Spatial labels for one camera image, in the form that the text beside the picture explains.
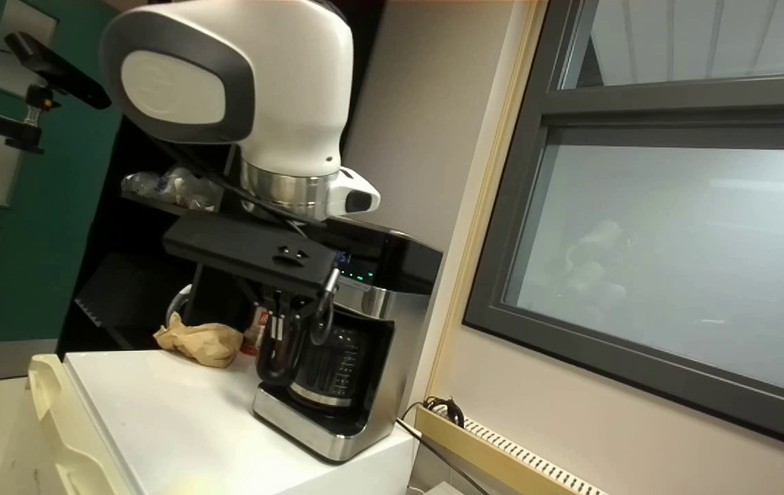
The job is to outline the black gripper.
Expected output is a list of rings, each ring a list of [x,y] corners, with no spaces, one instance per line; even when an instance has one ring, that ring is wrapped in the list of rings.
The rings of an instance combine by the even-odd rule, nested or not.
[[[219,214],[185,214],[166,234],[163,247],[226,274],[263,282],[288,293],[316,297],[314,347],[322,347],[332,330],[332,293],[339,282],[336,253],[294,231]],[[302,315],[270,314],[255,370],[266,385],[283,385],[294,377],[302,354]]]

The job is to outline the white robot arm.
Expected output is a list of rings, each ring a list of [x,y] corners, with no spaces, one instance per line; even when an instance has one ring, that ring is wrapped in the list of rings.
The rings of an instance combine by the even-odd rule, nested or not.
[[[277,220],[186,214],[166,249],[255,285],[283,374],[332,326],[332,253],[299,229],[380,205],[346,167],[355,40],[318,0],[172,0],[119,14],[101,33],[104,88],[145,134],[239,152],[234,190]]]

